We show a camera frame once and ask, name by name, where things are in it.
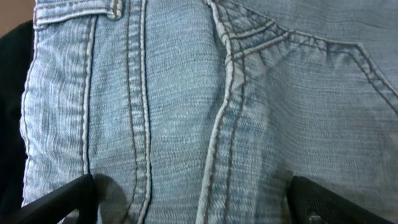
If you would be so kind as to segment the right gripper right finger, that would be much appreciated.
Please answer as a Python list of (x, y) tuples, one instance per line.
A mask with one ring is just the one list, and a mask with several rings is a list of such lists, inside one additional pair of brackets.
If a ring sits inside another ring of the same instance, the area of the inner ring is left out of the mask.
[(292, 177), (286, 196), (293, 224), (392, 224), (305, 177)]

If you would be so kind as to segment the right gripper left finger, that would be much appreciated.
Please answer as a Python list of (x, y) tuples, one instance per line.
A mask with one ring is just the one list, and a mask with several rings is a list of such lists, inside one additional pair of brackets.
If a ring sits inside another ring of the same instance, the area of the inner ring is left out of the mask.
[(74, 210), (78, 210), (77, 223), (96, 222), (97, 194), (90, 174), (22, 207), (9, 216), (9, 224), (58, 223)]

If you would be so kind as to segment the light blue denim shorts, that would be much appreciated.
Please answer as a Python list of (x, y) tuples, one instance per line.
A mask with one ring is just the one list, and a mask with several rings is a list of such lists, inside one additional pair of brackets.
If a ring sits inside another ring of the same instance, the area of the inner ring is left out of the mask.
[(23, 203), (99, 223), (286, 223), (304, 176), (397, 221), (397, 2), (37, 0)]

